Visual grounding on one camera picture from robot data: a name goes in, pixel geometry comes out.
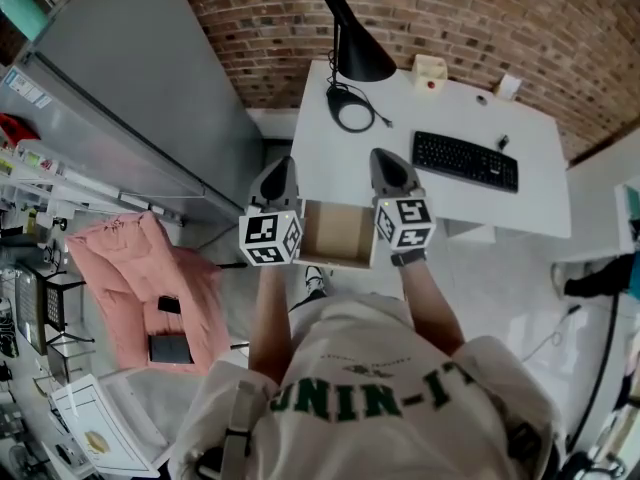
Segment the person's left forearm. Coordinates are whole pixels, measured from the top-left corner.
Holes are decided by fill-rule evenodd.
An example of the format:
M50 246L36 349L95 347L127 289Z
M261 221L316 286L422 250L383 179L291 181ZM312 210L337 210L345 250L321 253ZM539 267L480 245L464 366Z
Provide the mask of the person's left forearm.
M280 384L293 357L284 270L263 267L251 324L248 367Z

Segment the white metal shelf rack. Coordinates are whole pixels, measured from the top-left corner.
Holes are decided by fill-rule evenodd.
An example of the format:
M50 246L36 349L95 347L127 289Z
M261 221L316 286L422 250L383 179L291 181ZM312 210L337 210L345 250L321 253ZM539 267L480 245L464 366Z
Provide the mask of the white metal shelf rack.
M181 226L183 217L162 206L84 176L59 160L0 139L0 186L12 186L37 198L53 218L77 212L120 215L150 211L163 222Z

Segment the black wristwatch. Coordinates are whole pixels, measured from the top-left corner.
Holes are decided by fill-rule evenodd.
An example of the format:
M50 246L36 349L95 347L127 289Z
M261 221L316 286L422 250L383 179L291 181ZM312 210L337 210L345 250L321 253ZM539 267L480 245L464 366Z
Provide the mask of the black wristwatch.
M399 268L403 268L415 262L424 262L425 260L425 249L411 249L406 251L398 251L391 254L392 264Z

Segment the person's right forearm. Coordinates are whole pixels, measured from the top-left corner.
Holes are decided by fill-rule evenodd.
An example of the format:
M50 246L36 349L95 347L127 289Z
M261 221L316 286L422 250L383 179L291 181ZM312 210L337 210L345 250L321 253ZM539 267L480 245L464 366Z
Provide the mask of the person's right forearm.
M465 343L459 321L438 288L425 261L399 268L406 301L416 332L452 356Z

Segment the black desk lamp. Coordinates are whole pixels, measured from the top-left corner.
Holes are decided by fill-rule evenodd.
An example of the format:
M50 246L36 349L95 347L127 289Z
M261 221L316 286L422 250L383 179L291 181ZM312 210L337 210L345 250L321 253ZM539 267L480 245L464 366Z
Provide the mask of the black desk lamp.
M347 106L363 106L372 121L379 117L388 127L391 122L379 114L365 94L358 96L351 86L338 81L338 75L355 82L374 83L389 79L397 66L378 41L358 21L346 0L324 0L334 18L331 75L326 96L334 121L345 128L340 114Z

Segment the white desk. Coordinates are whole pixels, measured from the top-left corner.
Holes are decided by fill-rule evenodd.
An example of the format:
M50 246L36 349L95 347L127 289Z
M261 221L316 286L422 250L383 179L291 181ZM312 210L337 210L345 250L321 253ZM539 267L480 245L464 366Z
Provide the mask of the white desk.
M490 149L507 135L505 152L518 162L519 191L511 194L420 172L436 217L554 238L570 237L566 164L553 118L452 81L436 95L425 95L415 90L411 73L397 71L385 81L361 86L374 108L391 120L391 126L376 122L363 133L351 134L330 115L326 101L329 75L327 62L312 62L299 109L291 155L301 197L370 205L371 150L384 148L409 160L416 131ZM480 105L477 95L484 96L488 104Z

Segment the black flat box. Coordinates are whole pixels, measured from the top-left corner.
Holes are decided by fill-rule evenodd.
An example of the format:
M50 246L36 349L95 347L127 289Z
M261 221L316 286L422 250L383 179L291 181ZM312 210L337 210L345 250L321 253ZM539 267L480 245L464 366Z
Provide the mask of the black flat box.
M193 364L187 337L184 334L149 335L149 360L154 363Z

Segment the small white wall box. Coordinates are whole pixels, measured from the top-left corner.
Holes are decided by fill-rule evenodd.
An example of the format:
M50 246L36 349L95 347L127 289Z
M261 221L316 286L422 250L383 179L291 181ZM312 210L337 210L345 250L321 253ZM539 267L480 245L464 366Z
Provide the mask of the small white wall box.
M505 101L514 101L521 86L522 80L509 73L505 73L495 86L493 93L496 98Z

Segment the cream box with red button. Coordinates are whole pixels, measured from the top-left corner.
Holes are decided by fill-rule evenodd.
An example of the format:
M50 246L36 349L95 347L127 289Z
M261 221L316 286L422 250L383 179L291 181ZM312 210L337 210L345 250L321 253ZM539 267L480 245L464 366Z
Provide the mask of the cream box with red button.
M414 88L427 94L436 94L448 79L446 61L441 57L417 54L412 67Z

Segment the black keyboard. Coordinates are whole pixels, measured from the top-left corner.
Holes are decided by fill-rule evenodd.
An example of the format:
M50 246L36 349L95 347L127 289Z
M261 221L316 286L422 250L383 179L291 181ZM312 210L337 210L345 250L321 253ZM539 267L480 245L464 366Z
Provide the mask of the black keyboard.
M420 170L491 189L519 191L518 162L498 151L430 132L413 136L412 165Z

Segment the red cloth item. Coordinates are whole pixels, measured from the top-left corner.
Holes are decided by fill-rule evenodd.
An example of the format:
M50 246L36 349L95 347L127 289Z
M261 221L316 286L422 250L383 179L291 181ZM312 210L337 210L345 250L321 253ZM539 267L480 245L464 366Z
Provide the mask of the red cloth item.
M39 140L38 134L19 117L0 113L0 129L11 144L16 146L24 140Z

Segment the teal box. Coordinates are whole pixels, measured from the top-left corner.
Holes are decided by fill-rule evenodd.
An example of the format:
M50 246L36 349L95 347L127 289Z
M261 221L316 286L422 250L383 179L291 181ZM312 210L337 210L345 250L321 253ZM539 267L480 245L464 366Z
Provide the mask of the teal box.
M36 40L48 23L34 0L0 0L0 11L29 41Z

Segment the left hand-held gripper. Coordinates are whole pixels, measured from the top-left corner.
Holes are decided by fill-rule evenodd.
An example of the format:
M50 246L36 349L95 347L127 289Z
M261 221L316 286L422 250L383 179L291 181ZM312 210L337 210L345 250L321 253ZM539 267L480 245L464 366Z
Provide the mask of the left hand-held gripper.
M269 164L252 182L239 218L239 247L255 267L291 264L301 243L301 200L294 159Z

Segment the person's white shirt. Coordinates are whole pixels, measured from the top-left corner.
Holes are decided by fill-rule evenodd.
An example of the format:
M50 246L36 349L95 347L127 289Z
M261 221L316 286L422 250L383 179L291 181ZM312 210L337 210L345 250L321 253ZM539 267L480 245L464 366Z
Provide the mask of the person's white shirt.
M407 305L330 296L290 315L294 353L280 384L216 361L178 433L168 470L197 480L223 448L243 480L551 480L561 417L498 339L452 356L420 337Z

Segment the person's white shoe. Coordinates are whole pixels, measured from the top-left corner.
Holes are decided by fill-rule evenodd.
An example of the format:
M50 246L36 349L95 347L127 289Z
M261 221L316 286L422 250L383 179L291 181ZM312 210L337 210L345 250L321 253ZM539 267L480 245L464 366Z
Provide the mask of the person's white shoe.
M327 295L323 272L316 266L308 266L305 271L305 286L308 298L316 300Z

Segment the white desk drawer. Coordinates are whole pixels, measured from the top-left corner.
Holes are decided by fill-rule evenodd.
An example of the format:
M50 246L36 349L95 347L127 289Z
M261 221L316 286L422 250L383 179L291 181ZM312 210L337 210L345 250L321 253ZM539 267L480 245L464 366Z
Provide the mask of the white desk drawer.
M294 262L321 268L369 270L378 240L374 209L306 199Z

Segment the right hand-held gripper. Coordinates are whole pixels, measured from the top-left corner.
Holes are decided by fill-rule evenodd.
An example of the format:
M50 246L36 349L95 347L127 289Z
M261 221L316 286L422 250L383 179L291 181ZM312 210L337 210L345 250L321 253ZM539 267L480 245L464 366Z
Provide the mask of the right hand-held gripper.
M425 250L436 228L417 172L400 156L374 148L370 159L374 223L391 250Z

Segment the small white table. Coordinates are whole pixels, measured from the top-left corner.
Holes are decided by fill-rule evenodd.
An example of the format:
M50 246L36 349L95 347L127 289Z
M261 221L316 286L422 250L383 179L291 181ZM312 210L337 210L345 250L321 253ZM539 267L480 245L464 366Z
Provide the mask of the small white table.
M72 437L102 475L158 478L172 445L160 432L130 384L141 368L96 377L87 374L55 391L51 399ZM97 454L84 433L95 431L110 452Z

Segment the computer monitor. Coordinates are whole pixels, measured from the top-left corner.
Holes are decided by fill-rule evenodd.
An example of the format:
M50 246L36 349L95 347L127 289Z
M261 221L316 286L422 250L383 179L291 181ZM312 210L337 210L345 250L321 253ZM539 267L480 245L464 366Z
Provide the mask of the computer monitor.
M640 462L640 409L625 406L605 421L589 451L588 480L631 480Z

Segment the white side shelf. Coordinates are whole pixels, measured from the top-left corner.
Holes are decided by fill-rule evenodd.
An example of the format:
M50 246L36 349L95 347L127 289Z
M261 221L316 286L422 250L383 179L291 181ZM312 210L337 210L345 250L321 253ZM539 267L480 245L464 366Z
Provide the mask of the white side shelf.
M614 189L619 250L640 250L640 185L619 184Z

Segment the pink covered chair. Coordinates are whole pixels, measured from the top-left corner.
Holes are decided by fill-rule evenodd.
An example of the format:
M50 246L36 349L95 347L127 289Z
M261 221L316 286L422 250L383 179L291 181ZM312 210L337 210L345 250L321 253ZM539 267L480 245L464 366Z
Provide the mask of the pink covered chair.
M125 214L67 237L71 256L95 298L117 362L204 375L231 349L219 300L225 265L172 244L151 212ZM180 301L179 315L157 308L158 298ZM149 360L148 336L184 334L193 364Z

